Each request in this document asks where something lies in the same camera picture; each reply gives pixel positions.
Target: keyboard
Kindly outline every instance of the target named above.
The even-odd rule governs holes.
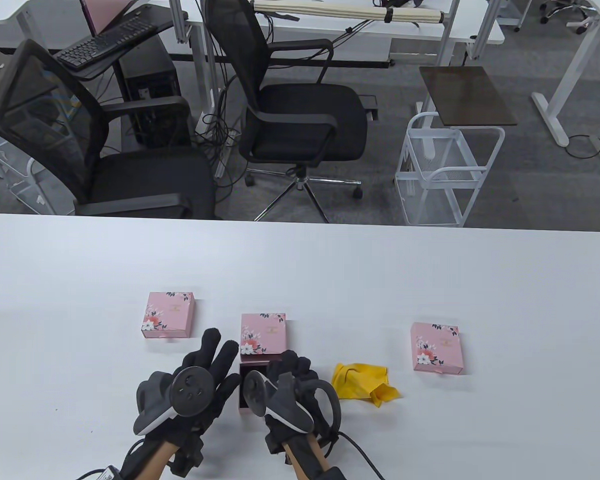
[[[133,16],[109,30],[65,48],[57,55],[57,59],[71,70],[81,70],[114,51],[137,43],[140,38],[150,37],[156,30],[156,25]]]

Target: pink gift box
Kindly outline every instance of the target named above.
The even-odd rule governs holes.
[[[190,336],[196,300],[192,292],[151,292],[146,302],[142,334],[146,339]]]
[[[457,326],[415,322],[411,325],[413,369],[458,375],[464,368]]]
[[[245,361],[269,361],[287,349],[287,315],[243,313],[240,356]]]
[[[245,378],[257,370],[267,373],[270,361],[279,360],[287,349],[287,315],[285,313],[243,313],[240,334],[240,375]],[[240,385],[238,411],[249,413]]]

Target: office chair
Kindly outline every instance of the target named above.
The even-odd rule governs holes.
[[[266,42],[248,0],[213,0],[204,3],[206,26],[231,62],[242,84],[247,105],[242,115],[238,151],[248,162],[294,165],[285,173],[249,169],[252,174],[289,176],[291,184],[255,218],[261,220],[293,188],[304,190],[322,220],[327,215],[311,183],[355,186],[362,198],[362,182],[308,176],[307,169],[321,162],[348,162],[362,156],[367,142],[367,116],[355,91],[322,83],[334,56],[328,39]],[[262,87],[271,54],[281,50],[328,50],[316,83],[281,83]]]
[[[555,4],[555,7],[547,11],[549,5]],[[558,12],[562,12],[563,10],[576,10],[577,12],[582,14],[582,20],[586,21],[588,18],[588,14],[591,12],[595,12],[596,9],[592,6],[588,6],[583,4],[582,0],[550,0],[544,2],[540,5],[540,11],[543,12],[542,17],[540,18],[540,23],[543,25],[549,22],[549,19],[553,17]],[[581,35],[587,31],[587,26],[585,23],[579,25],[576,29],[576,34]]]
[[[23,41],[0,85],[0,137],[54,174],[75,197],[76,215],[213,219],[211,165],[191,146],[118,153],[101,158],[110,121],[168,109],[173,124],[156,135],[187,128],[184,98],[99,105],[51,55]]]

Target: chair armrest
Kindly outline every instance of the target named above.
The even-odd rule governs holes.
[[[82,205],[76,204],[75,214],[82,217],[126,217],[126,215],[124,215],[125,213],[163,208],[176,208],[174,211],[179,211],[179,215],[174,218],[182,218],[182,214],[192,212],[191,204],[183,194],[168,193],[163,195],[99,201],[98,203],[85,203]]]
[[[181,117],[188,117],[191,113],[189,104],[181,96],[164,96],[163,98],[151,98],[150,100],[134,100],[132,102],[101,105],[109,122],[123,115],[138,114],[144,110],[154,110],[161,107],[170,107]]]
[[[320,72],[320,76],[318,77],[318,82],[321,83],[323,81],[323,77],[325,77],[325,73],[329,68],[329,65],[334,57],[334,42],[330,41],[327,38],[316,38],[316,39],[308,39],[308,40],[291,40],[291,41],[272,41],[268,44],[268,50],[270,52],[277,52],[281,50],[328,50],[329,55],[324,60],[324,65],[322,67],[322,71]]]
[[[334,115],[328,113],[265,113],[251,108],[247,108],[259,121],[268,124],[296,124],[296,125],[326,125],[329,126],[327,134],[322,140],[318,152],[314,156],[309,167],[316,167],[327,153],[327,147],[338,131],[338,121]]]

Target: forearm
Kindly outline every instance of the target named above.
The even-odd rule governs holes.
[[[156,453],[154,453],[145,464],[135,480],[158,480],[163,474],[163,470],[165,470],[167,463],[177,451],[177,446],[172,445],[168,441],[163,442]]]
[[[282,446],[284,446],[284,451],[291,461],[298,480],[314,480],[316,474],[319,474],[320,471],[326,472],[330,466],[316,437],[309,434],[304,439],[306,439],[307,445],[294,445],[292,448],[288,443],[283,443]]]

